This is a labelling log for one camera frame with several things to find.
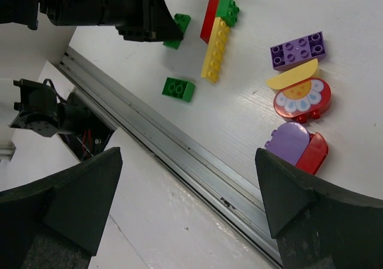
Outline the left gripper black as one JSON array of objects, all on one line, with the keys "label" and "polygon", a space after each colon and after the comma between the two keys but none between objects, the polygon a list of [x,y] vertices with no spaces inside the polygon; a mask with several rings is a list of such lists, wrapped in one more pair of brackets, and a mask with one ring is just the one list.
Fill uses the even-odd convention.
[{"label": "left gripper black", "polygon": [[165,0],[1,0],[1,23],[37,30],[38,15],[55,26],[114,26],[125,40],[183,40]]}]

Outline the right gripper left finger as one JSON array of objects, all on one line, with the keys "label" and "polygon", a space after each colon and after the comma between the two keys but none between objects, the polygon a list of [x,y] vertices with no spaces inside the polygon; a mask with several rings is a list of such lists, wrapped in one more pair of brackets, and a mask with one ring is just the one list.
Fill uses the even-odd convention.
[{"label": "right gripper left finger", "polygon": [[88,268],[96,256],[123,161],[112,147],[1,192],[1,268]]}]

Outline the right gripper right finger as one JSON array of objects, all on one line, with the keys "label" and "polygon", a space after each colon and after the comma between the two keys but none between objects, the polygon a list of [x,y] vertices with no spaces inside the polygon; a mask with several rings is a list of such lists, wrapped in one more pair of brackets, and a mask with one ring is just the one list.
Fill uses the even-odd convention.
[{"label": "right gripper right finger", "polygon": [[382,268],[382,200],[297,169],[265,149],[255,164],[284,268]]}]

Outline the green 2x4 lego brick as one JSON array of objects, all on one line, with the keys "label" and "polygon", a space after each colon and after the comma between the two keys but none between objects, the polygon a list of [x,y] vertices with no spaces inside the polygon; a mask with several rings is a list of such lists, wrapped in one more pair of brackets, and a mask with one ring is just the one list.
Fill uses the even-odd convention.
[{"label": "green 2x4 lego brick", "polygon": [[[176,13],[174,15],[174,21],[178,26],[178,29],[185,34],[189,23],[191,21],[191,17],[188,14],[181,14],[181,13]],[[175,49],[178,50],[182,40],[173,40],[173,41],[165,41],[163,45],[167,48]]]}]

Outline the red curved lego brick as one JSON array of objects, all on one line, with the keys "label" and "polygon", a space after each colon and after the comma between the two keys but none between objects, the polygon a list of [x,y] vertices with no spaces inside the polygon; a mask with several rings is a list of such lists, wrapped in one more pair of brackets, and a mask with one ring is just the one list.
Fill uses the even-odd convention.
[{"label": "red curved lego brick", "polygon": [[206,43],[209,43],[212,27],[215,20],[219,0],[209,0],[206,8],[205,18],[203,21],[200,38]]}]

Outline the long yellow lego brick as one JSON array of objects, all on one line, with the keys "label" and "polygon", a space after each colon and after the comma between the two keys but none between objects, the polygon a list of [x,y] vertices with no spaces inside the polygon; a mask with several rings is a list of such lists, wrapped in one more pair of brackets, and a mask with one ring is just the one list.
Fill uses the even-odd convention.
[{"label": "long yellow lego brick", "polygon": [[221,17],[216,17],[200,75],[211,83],[219,81],[229,34],[230,27],[226,25],[226,22]]}]

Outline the green 2x2 lego brick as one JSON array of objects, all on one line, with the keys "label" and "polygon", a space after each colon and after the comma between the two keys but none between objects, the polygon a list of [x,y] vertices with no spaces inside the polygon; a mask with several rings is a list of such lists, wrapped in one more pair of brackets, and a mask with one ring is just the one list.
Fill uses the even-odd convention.
[{"label": "green 2x2 lego brick", "polygon": [[165,81],[162,95],[190,103],[196,85],[190,81],[168,77]]}]

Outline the small green lego brick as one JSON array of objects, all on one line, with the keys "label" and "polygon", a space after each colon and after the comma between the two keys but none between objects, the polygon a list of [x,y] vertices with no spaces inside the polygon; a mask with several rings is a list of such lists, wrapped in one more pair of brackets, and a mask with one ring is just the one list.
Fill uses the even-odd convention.
[{"label": "small green lego brick", "polygon": [[222,18],[229,27],[238,21],[239,7],[234,0],[219,0],[215,16]]}]

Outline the red flower lego brick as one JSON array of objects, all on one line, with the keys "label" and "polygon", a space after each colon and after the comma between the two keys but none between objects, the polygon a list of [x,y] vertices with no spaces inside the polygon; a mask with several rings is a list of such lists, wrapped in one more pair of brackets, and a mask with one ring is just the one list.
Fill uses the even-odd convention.
[{"label": "red flower lego brick", "polygon": [[309,78],[280,90],[273,107],[282,118],[304,124],[308,119],[319,119],[331,103],[329,84],[321,78]]}]

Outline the purple 2x4 lego brick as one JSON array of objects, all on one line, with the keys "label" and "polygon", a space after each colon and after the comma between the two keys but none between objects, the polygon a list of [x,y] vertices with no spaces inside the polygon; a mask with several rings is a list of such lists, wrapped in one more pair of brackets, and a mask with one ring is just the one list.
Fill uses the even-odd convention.
[{"label": "purple 2x4 lego brick", "polygon": [[321,61],[327,55],[323,33],[316,32],[272,46],[270,55],[275,71],[287,71],[313,59]]}]

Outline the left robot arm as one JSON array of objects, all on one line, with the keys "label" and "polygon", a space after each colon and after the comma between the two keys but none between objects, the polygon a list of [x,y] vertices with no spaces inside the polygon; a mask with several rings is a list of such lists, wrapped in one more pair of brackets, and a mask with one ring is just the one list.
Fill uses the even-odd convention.
[{"label": "left robot arm", "polygon": [[[113,26],[126,41],[182,40],[165,0],[1,0],[1,23],[38,27],[38,14],[55,26]],[[42,137],[59,135],[81,160],[101,153],[113,129],[75,95],[62,98],[49,78],[7,85],[1,122]]]}]

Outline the red rounded lego brick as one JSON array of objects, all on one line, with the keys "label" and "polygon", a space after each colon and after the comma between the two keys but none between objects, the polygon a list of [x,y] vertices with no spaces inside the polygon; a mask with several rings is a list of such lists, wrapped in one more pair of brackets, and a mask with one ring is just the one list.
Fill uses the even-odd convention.
[{"label": "red rounded lego brick", "polygon": [[310,135],[310,142],[296,164],[296,168],[316,175],[320,166],[329,153],[329,147],[325,138],[316,132]]}]

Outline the yellow half-round lego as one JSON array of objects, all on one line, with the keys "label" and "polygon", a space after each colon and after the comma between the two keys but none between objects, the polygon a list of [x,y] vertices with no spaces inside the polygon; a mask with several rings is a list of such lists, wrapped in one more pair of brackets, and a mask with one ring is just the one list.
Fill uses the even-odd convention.
[{"label": "yellow half-round lego", "polygon": [[281,90],[311,77],[318,77],[319,72],[319,61],[313,59],[268,79],[266,84],[273,90]]}]

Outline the aluminium rail front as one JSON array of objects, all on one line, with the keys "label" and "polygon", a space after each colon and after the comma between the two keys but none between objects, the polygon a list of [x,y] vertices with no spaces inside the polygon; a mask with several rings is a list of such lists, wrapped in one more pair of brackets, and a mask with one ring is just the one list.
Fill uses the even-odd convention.
[{"label": "aluminium rail front", "polygon": [[275,268],[282,268],[258,188],[73,48],[66,49],[58,69],[88,105],[146,147]]}]

